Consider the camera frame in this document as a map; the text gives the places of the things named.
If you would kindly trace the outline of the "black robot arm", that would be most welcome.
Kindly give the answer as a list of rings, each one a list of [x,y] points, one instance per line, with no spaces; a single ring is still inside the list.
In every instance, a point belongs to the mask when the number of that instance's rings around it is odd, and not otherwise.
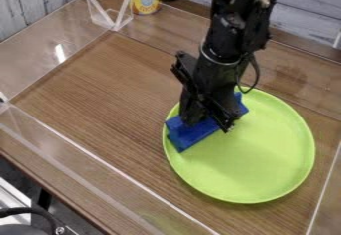
[[[269,39],[269,16],[276,0],[211,0],[209,26],[195,57],[179,51],[171,71],[181,82],[179,117],[193,126],[204,119],[229,131],[241,112],[233,92],[255,52]]]

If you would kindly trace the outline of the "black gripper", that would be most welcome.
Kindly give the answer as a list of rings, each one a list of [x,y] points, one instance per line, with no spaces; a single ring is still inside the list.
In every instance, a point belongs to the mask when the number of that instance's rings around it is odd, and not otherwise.
[[[240,118],[240,107],[233,96],[235,69],[240,58],[211,59],[184,51],[175,54],[171,71],[181,83],[179,116],[187,126],[212,118],[223,132],[229,132]]]

